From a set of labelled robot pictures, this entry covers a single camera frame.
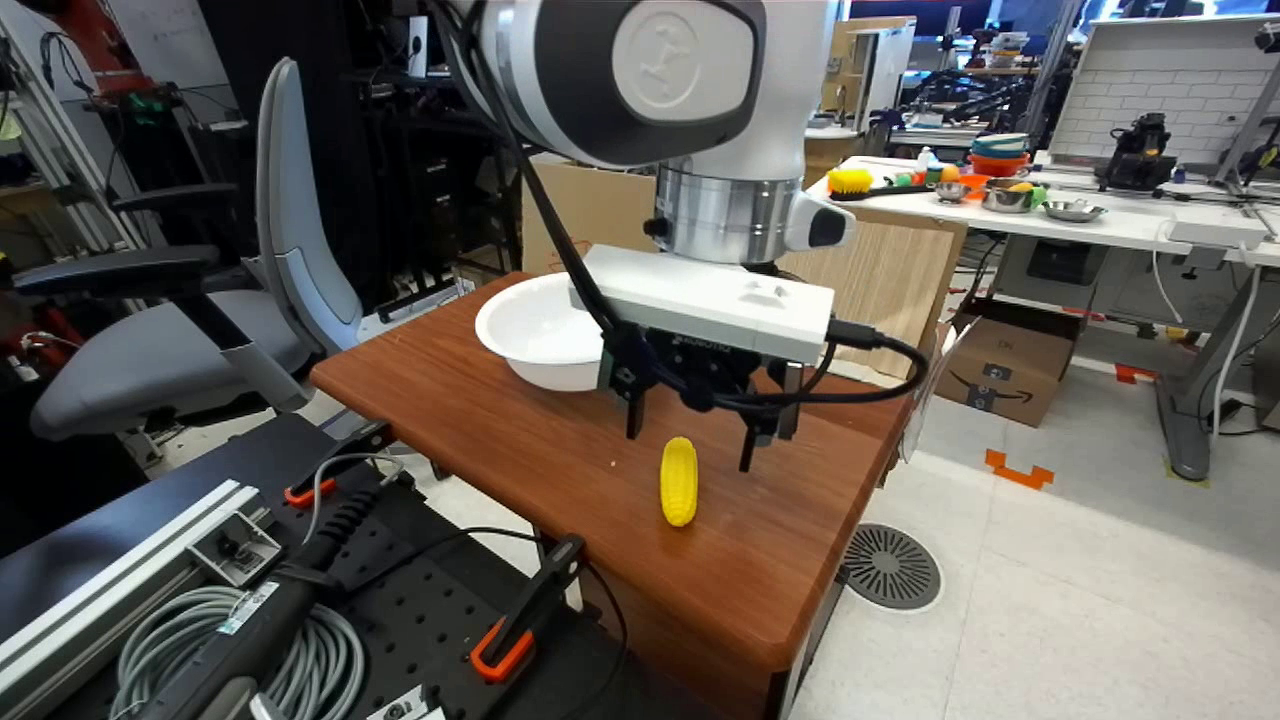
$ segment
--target chair backrest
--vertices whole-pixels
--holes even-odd
[[[265,285],[328,344],[358,344],[364,303],[332,259],[305,109],[305,80],[291,54],[280,54],[255,109],[255,236]]]

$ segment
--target cable bundle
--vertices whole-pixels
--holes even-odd
[[[226,582],[202,582],[156,609],[119,649],[113,720],[144,712],[242,594]],[[356,629],[332,609],[311,609],[261,695],[280,714],[344,720],[358,695],[364,663]]]

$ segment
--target gray chair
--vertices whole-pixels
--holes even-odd
[[[202,293],[217,247],[156,247],[48,262],[15,274],[33,296],[168,296],[132,311],[52,377],[33,408],[43,439],[132,431],[147,419],[221,419],[242,400],[291,412],[308,392],[291,378],[317,344],[291,328],[271,293]]]
[[[308,139],[305,80],[291,54],[277,59],[255,111],[255,236],[261,280],[288,300],[296,320],[328,346],[356,346],[463,293],[468,280],[432,287],[394,311],[364,311],[346,274],[332,259]]]

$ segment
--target floor drain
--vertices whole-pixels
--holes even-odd
[[[883,609],[925,609],[944,586],[944,575],[908,531],[858,525],[844,560],[844,582]]]

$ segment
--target brown table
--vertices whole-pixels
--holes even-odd
[[[480,346],[470,316],[504,285],[339,351],[311,378],[543,536],[585,536],[586,560],[622,594],[636,651],[654,666],[691,680],[726,714],[779,712],[908,402],[808,412],[797,439],[755,452],[752,471],[737,471],[744,427],[733,412],[691,412],[662,388],[646,392],[643,431],[628,439],[622,402],[607,392],[540,392]],[[677,431],[694,439],[705,477],[682,531],[654,504],[660,448]]]

